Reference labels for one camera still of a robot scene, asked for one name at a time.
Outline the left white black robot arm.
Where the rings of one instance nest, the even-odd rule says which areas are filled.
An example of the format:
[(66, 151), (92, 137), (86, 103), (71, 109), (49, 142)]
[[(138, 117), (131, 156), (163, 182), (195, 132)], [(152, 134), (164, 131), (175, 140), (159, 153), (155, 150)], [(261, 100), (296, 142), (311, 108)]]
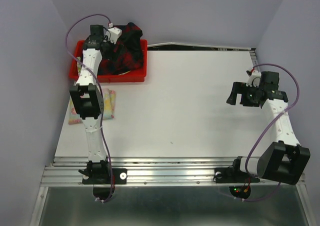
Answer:
[(114, 176), (110, 152), (103, 133), (104, 94), (98, 81), (98, 70), (103, 56), (111, 56), (122, 30), (110, 25), (91, 25), (84, 41), (80, 74), (69, 93), (76, 113), (84, 125), (88, 162), (80, 170), (83, 184), (113, 184)]

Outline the red navy plaid skirt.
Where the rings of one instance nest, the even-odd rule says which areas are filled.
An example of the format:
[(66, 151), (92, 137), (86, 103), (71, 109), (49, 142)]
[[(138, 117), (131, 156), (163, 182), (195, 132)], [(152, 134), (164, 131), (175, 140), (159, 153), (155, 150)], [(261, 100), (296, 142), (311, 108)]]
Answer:
[(122, 35), (116, 42), (113, 53), (102, 53), (98, 75), (122, 75), (142, 68), (144, 59), (141, 49), (143, 31), (133, 22), (116, 25)]

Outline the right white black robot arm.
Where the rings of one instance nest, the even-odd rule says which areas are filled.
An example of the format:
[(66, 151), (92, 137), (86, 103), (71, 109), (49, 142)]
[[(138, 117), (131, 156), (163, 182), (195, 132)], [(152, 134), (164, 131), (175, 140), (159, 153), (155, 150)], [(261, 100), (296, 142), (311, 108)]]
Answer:
[(249, 73), (247, 82), (234, 82), (227, 104), (235, 105), (240, 95), (244, 107), (259, 107), (271, 125), (271, 143), (259, 158), (237, 157), (230, 168), (231, 178), (242, 181), (247, 176), (295, 185), (311, 156), (295, 136), (287, 111), (288, 97), (279, 90), (279, 73), (272, 71)]

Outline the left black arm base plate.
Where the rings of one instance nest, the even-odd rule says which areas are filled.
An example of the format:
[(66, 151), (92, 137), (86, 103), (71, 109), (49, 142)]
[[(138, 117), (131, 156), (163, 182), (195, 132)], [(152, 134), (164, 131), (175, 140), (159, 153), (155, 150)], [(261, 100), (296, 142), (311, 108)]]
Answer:
[(82, 175), (83, 185), (125, 185), (127, 183), (127, 169), (113, 168), (111, 175), (106, 172), (93, 172), (91, 176)]

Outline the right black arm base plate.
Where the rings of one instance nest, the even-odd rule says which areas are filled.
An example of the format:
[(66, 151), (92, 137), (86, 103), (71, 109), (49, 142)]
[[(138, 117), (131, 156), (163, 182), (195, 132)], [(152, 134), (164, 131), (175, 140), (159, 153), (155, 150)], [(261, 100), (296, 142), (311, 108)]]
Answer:
[(214, 181), (218, 184), (231, 183), (259, 183), (259, 178), (253, 178), (242, 171), (235, 171), (231, 167), (216, 167)]

